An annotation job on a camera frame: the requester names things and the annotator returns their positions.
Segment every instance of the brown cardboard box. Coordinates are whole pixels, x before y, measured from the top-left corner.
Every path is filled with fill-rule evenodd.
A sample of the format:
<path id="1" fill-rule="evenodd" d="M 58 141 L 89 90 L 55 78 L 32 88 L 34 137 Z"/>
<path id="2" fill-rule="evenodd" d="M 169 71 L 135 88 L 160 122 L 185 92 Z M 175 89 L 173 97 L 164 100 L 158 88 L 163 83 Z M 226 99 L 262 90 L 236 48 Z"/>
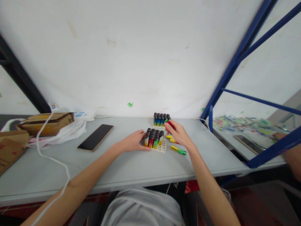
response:
<path id="1" fill-rule="evenodd" d="M 0 142 L 5 138 L 18 142 L 23 148 L 26 148 L 29 141 L 29 133 L 26 130 L 0 132 Z"/>
<path id="2" fill-rule="evenodd" d="M 16 141 L 8 138 L 0 142 L 0 175 L 2 175 L 21 155 L 23 147 Z"/>
<path id="3" fill-rule="evenodd" d="M 30 116 L 28 119 L 22 121 L 21 124 L 17 125 L 17 129 L 26 130 L 30 135 L 36 137 L 49 115 L 50 113 Z M 74 114 L 72 112 L 54 113 L 40 136 L 55 136 L 61 128 L 69 125 L 73 121 Z"/>

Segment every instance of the white shirt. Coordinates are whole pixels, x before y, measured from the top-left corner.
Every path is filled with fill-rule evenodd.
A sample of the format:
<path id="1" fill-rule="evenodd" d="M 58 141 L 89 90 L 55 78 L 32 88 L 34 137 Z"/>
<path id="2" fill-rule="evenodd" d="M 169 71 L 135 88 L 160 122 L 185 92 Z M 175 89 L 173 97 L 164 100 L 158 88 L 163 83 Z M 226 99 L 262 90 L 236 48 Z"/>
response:
<path id="1" fill-rule="evenodd" d="M 145 188 L 118 193 L 101 226 L 185 226 L 179 204 L 171 196 Z"/>

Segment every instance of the forearm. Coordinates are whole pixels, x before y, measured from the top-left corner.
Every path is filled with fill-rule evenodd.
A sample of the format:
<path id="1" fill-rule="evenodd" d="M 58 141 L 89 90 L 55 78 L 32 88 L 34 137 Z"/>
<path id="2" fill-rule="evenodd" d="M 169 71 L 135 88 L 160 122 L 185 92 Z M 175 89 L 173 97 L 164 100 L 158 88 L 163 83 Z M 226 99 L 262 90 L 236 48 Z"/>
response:
<path id="1" fill-rule="evenodd" d="M 216 226 L 240 225 L 239 220 L 195 145 L 187 147 L 202 200 Z"/>
<path id="2" fill-rule="evenodd" d="M 301 182 L 301 144 L 287 150 L 284 154 L 285 160 L 289 164 L 295 178 Z"/>
<path id="3" fill-rule="evenodd" d="M 95 160 L 90 166 L 74 177 L 68 183 L 63 196 L 50 207 L 37 225 L 63 225 L 85 199 L 107 168 L 120 154 L 121 151 L 119 150 L 119 147 L 113 145 L 100 158 Z M 62 189 L 45 202 L 22 224 L 22 226 L 32 225 L 40 213 L 61 194 L 61 191 Z"/>

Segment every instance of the hand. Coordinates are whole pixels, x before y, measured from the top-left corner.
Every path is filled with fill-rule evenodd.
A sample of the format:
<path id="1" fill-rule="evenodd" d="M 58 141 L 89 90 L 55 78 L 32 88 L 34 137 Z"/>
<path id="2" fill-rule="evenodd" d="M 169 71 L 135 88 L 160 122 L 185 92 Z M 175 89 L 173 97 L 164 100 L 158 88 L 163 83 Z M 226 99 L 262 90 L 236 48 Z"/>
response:
<path id="1" fill-rule="evenodd" d="M 281 140 L 281 139 L 284 138 L 286 135 L 287 135 L 287 134 L 285 134 L 285 133 L 279 133 L 279 132 L 277 132 L 277 133 L 274 133 L 274 134 L 273 134 L 273 137 L 276 137 L 278 140 Z"/>
<path id="2" fill-rule="evenodd" d="M 144 138 L 145 132 L 143 130 L 137 130 L 136 132 L 132 133 L 128 137 L 124 138 L 123 140 L 117 142 L 116 148 L 123 152 L 127 151 L 151 151 L 150 148 L 140 145 L 140 141 Z"/>
<path id="3" fill-rule="evenodd" d="M 191 147 L 192 145 L 194 145 L 194 143 L 192 142 L 192 140 L 190 139 L 189 135 L 187 134 L 187 132 L 185 131 L 184 127 L 175 122 L 174 120 L 170 119 L 169 120 L 172 125 L 176 128 L 176 130 L 174 130 L 168 123 L 165 123 L 165 130 L 167 131 L 167 135 L 169 133 L 172 134 L 172 136 L 174 137 L 174 139 L 181 145 L 183 145 L 184 147 L 186 147 L 187 149 L 189 147 Z"/>

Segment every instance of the person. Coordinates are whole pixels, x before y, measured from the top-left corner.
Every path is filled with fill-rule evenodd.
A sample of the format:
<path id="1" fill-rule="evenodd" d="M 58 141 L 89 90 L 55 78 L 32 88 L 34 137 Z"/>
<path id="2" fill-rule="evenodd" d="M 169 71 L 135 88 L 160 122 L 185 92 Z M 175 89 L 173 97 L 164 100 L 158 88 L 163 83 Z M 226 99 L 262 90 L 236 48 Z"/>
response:
<path id="1" fill-rule="evenodd" d="M 278 140 L 284 138 L 287 134 L 285 133 L 274 133 L 273 136 Z M 287 150 L 283 153 L 283 156 L 291 168 L 292 173 L 297 181 L 301 182 L 301 144 Z"/>
<path id="2" fill-rule="evenodd" d="M 175 130 L 168 123 L 165 123 L 165 130 L 167 134 L 171 133 L 176 141 L 187 149 L 203 202 L 213 224 L 216 226 L 240 225 L 231 204 L 215 181 L 184 127 L 173 120 L 170 121 Z M 151 150 L 140 145 L 140 141 L 144 136 L 145 132 L 138 130 L 122 141 L 115 143 L 101 157 L 69 182 L 62 197 L 53 203 L 36 225 L 63 225 L 118 156 L 129 151 Z M 41 212 L 61 194 L 61 191 L 62 189 L 46 201 L 22 226 L 31 226 Z M 179 204 L 171 196 L 141 188 L 120 191 L 109 205 L 101 225 L 185 224 Z"/>

